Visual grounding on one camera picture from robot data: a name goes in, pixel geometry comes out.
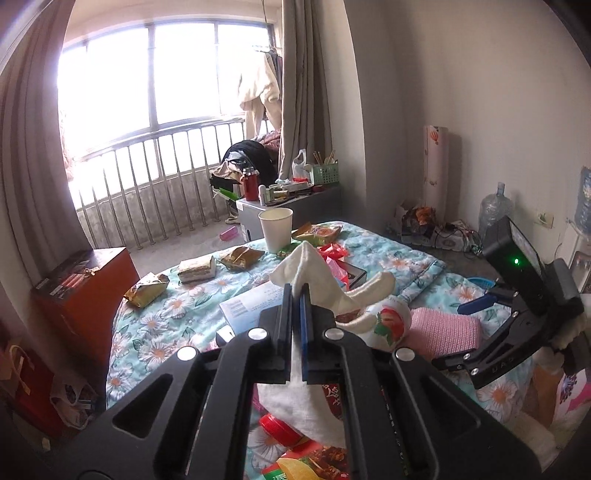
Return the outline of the grey right curtain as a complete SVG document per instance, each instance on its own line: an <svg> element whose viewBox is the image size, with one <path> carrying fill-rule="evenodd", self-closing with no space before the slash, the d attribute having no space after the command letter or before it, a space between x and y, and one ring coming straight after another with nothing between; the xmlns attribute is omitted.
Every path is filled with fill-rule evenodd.
<svg viewBox="0 0 591 480"><path fill-rule="evenodd" d="M283 94L280 179L304 150L332 151L329 101L318 8L313 1L283 2Z"/></svg>

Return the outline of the white cloth rag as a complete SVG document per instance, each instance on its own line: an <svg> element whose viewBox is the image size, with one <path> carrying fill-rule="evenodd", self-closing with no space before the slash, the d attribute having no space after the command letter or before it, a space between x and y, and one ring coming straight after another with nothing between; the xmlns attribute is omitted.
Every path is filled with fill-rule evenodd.
<svg viewBox="0 0 591 480"><path fill-rule="evenodd" d="M339 328L358 335L374 349L394 350L396 341L375 332L378 326L375 310L394 294L396 279L392 273L377 273L362 286L346 292L339 286L318 250L304 242L270 273L270 282L276 286L290 284L294 298L298 298L301 290L308 287L311 304L331 311ZM311 440L325 446L344 448L344 424L329 409L322 386L304 382L301 377L302 362L300 351L291 354L293 374L290 381L286 384L260 384L257 387L259 402L271 415Z"/></svg>

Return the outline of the blue plastic waste basket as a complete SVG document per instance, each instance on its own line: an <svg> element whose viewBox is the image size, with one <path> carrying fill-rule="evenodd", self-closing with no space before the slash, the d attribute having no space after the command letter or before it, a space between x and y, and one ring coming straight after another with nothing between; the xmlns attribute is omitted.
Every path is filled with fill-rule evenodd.
<svg viewBox="0 0 591 480"><path fill-rule="evenodd" d="M468 280L474 285L481 288L482 290L490 290L496 285L496 282L494 280L487 279L484 277L469 277Z"/></svg>

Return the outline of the green potato chips bag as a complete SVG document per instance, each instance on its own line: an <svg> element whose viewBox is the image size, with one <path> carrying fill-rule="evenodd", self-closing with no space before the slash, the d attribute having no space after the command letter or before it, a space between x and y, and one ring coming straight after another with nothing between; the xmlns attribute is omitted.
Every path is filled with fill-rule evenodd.
<svg viewBox="0 0 591 480"><path fill-rule="evenodd" d="M349 479L348 452L308 440L264 469L263 478L346 480Z"/></svg>

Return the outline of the white paper sheet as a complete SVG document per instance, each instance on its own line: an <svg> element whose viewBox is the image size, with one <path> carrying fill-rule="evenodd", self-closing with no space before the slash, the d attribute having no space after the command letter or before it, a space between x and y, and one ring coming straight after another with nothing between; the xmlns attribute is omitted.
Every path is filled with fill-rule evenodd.
<svg viewBox="0 0 591 480"><path fill-rule="evenodd" d="M281 301L283 287L267 281L221 302L219 306L233 333L240 334L259 326L259 317L263 310L279 306Z"/></svg>

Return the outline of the beige hanging garment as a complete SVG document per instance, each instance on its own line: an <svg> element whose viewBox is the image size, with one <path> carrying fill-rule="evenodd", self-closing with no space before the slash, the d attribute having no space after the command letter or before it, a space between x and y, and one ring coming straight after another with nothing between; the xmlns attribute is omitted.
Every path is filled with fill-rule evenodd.
<svg viewBox="0 0 591 480"><path fill-rule="evenodd" d="M246 61L238 85L238 100L245 112L247 138L259 136L263 116L270 120L274 129L281 129L283 102L270 52L256 52Z"/></svg>

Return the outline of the grey left curtain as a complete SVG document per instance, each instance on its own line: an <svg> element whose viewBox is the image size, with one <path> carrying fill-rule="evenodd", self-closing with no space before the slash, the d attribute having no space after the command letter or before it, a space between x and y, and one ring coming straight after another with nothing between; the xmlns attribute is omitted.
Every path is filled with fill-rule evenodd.
<svg viewBox="0 0 591 480"><path fill-rule="evenodd" d="M34 284L90 248L68 188L58 118L58 63L73 6L41 6L1 74L1 197Z"/></svg>

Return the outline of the silver charging cable box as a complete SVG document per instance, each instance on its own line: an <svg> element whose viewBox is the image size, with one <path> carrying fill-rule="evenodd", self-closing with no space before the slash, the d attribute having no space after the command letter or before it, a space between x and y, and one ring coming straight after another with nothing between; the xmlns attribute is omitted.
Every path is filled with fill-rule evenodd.
<svg viewBox="0 0 591 480"><path fill-rule="evenodd" d="M346 274L348 274L349 290L358 288L367 281L368 273L366 270L346 262L342 262L341 267L346 271Z"/></svg>

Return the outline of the red thermos bottle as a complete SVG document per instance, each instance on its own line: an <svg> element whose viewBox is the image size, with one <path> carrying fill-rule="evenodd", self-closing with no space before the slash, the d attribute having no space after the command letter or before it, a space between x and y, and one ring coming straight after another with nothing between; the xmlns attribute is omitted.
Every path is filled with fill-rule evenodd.
<svg viewBox="0 0 591 480"><path fill-rule="evenodd" d="M246 201L259 200L259 171L252 167L247 167L242 171L240 177L242 184L242 195Z"/></svg>

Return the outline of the white red-capped drink bottle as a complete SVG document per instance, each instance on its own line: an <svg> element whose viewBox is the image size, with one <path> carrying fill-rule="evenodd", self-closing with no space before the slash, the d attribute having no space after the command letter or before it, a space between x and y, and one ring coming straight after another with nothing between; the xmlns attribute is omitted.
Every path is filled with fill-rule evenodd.
<svg viewBox="0 0 591 480"><path fill-rule="evenodd" d="M371 348L391 353L408 335L412 314L406 302L384 300L335 318L342 330L358 335ZM260 384L259 402L273 417L315 442L344 448L341 391L337 384L310 385L301 380L301 358L293 357L294 377L286 384Z"/></svg>

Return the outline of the golden snack wrapper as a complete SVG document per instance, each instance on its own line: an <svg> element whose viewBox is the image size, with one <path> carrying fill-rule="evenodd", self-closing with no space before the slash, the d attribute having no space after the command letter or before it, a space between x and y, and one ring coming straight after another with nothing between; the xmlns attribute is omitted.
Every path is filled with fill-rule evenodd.
<svg viewBox="0 0 591 480"><path fill-rule="evenodd" d="M252 247L239 246L233 249L228 255L221 257L221 264L228 270L246 271L256 265L263 258L265 251Z"/></svg>
<svg viewBox="0 0 591 480"><path fill-rule="evenodd" d="M142 277L125 294L124 298L137 308L144 308L161 295L168 286L169 278L152 272Z"/></svg>

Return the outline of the large clear water jug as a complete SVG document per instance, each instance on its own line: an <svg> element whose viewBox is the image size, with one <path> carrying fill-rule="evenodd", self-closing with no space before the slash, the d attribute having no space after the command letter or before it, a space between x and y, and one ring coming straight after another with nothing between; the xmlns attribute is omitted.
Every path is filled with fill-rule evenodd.
<svg viewBox="0 0 591 480"><path fill-rule="evenodd" d="M484 244L488 229L504 216L512 216L514 202L505 195L505 183L497 184L497 191L487 195L481 202L479 212L479 229L481 244Z"/></svg>

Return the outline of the green plastic basket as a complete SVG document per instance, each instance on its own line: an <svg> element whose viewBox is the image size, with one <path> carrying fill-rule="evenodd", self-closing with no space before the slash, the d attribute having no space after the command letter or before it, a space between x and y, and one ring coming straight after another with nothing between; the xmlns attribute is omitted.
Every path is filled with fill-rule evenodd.
<svg viewBox="0 0 591 480"><path fill-rule="evenodd" d="M311 183L314 185L332 185L339 183L339 164L312 164Z"/></svg>

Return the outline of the golden snack wrapper left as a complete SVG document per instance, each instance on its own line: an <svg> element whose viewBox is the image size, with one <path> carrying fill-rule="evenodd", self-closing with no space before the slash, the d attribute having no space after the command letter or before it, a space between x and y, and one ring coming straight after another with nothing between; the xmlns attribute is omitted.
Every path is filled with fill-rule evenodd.
<svg viewBox="0 0 591 480"><path fill-rule="evenodd" d="M168 286L169 278L152 272L142 277L125 294L124 298L137 308L144 308L161 295Z"/></svg>

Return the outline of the white paper cup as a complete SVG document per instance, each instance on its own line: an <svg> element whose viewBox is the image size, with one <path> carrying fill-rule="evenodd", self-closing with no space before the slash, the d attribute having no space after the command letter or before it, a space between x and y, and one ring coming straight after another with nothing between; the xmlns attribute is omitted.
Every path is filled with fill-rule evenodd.
<svg viewBox="0 0 591 480"><path fill-rule="evenodd" d="M294 212L290 208L271 208L259 213L266 249L277 253L290 244Z"/></svg>

